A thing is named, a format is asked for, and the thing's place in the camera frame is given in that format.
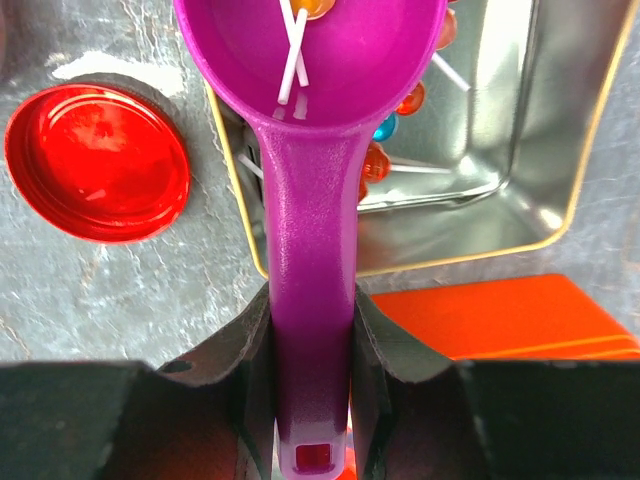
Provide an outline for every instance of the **red bottle cap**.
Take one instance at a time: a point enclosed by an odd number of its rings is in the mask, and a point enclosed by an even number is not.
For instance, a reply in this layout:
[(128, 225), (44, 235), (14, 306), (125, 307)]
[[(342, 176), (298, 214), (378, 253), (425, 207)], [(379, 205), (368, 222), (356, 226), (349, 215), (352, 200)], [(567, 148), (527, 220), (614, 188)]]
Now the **red bottle cap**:
[(149, 238), (189, 195), (176, 128), (154, 104), (113, 87), (66, 84), (29, 98), (9, 120), (5, 158), (31, 207), (86, 240)]

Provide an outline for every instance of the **purple measuring spoon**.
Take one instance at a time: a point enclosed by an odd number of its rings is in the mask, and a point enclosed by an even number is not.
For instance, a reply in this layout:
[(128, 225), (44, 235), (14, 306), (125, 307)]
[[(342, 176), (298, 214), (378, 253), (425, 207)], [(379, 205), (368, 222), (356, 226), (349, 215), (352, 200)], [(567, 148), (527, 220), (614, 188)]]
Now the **purple measuring spoon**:
[(358, 185), (380, 123), (420, 80), (446, 0), (337, 0), (310, 22), (310, 86), (278, 90), (289, 41), (277, 0), (174, 0), (214, 90), (253, 127), (265, 176), (280, 468), (334, 479), (344, 468)]

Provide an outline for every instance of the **candy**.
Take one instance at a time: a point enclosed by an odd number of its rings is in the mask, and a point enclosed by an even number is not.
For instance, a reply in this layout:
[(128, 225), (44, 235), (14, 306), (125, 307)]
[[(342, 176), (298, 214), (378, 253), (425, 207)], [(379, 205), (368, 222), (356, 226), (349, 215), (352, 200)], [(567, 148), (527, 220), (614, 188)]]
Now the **candy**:
[(384, 180), (391, 172), (391, 159), (377, 143), (371, 143), (362, 168), (362, 178), (369, 183)]
[(373, 134), (373, 140), (375, 142), (384, 142), (385, 140), (389, 140), (397, 130), (398, 115), (396, 113), (392, 113), (384, 122), (382, 122)]
[(336, 0), (291, 0), (291, 6), (296, 15), (301, 9), (309, 12), (309, 20), (322, 17), (333, 8)]
[(442, 27), (442, 33), (438, 40), (438, 50), (447, 48), (453, 43), (458, 34), (458, 20), (456, 19), (456, 13), (450, 8), (447, 9), (447, 14), (444, 17), (444, 26)]
[(420, 82), (396, 109), (396, 113), (403, 116), (413, 115), (420, 110), (426, 98), (427, 88)]

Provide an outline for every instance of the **spoon handle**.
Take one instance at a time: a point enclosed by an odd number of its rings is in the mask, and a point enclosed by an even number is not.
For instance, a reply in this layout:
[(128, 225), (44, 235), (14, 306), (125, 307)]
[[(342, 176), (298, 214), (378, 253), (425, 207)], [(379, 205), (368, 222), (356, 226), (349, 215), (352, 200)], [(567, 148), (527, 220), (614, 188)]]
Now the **spoon handle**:
[(286, 478), (336, 478), (345, 455), (358, 185), (370, 135), (302, 137), (259, 128), (257, 135), (280, 468)]

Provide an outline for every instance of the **orange lollipop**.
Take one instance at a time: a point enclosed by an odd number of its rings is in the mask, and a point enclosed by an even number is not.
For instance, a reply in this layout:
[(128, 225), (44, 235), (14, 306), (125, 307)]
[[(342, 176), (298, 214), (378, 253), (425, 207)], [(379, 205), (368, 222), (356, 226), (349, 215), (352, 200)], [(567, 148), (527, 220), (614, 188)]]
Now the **orange lollipop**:
[(438, 40), (438, 50), (447, 48), (453, 43), (458, 34), (458, 20), (456, 19), (456, 12), (447, 9), (447, 15), (444, 18), (444, 26), (442, 27), (442, 33), (440, 34), (440, 40)]
[(408, 116), (416, 113), (427, 98), (427, 87), (420, 82), (396, 109), (398, 115)]
[(362, 177), (369, 183), (384, 180), (391, 172), (391, 160), (380, 145), (373, 142), (367, 149), (367, 156), (362, 168)]
[(291, 0), (293, 12), (298, 15), (300, 9), (304, 8), (309, 12), (309, 20), (322, 17), (333, 8), (336, 0)]

